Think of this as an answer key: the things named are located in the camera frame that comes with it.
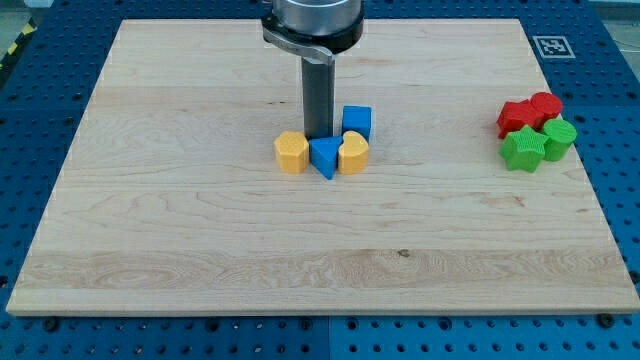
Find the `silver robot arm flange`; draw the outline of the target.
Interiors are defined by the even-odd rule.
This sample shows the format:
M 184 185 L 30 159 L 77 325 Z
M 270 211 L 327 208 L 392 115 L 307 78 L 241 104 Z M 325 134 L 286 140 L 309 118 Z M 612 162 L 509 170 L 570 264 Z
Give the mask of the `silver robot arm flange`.
M 263 39 L 313 65 L 333 66 L 363 31 L 361 0 L 274 0 L 261 18 Z

